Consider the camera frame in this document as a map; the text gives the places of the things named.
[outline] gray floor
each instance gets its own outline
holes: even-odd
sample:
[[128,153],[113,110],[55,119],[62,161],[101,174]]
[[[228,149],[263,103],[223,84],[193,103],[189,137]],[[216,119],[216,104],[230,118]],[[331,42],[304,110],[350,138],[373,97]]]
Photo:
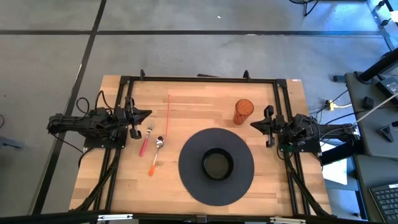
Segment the gray floor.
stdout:
[[[0,29],[91,29],[99,5],[99,0],[3,0]],[[378,30],[365,2],[322,1],[308,17],[302,13],[303,6],[288,0],[113,0],[99,29]],[[0,35],[0,114],[6,119],[0,136],[25,142],[20,150],[0,148],[0,217],[29,213],[53,144],[45,129],[48,118],[64,111],[87,41],[85,35]],[[141,68],[147,75],[221,77],[249,70],[253,78],[301,79],[308,107],[317,108],[346,90],[330,81],[332,75],[365,70],[387,51],[381,37],[97,36],[79,96],[93,101],[103,75],[138,75]],[[337,101],[347,103],[348,95]],[[326,111],[322,123],[350,112]],[[78,134],[68,133],[66,140],[83,144]],[[63,146],[44,212],[67,211],[78,156]],[[352,212],[334,204],[339,216],[345,214],[340,210]]]

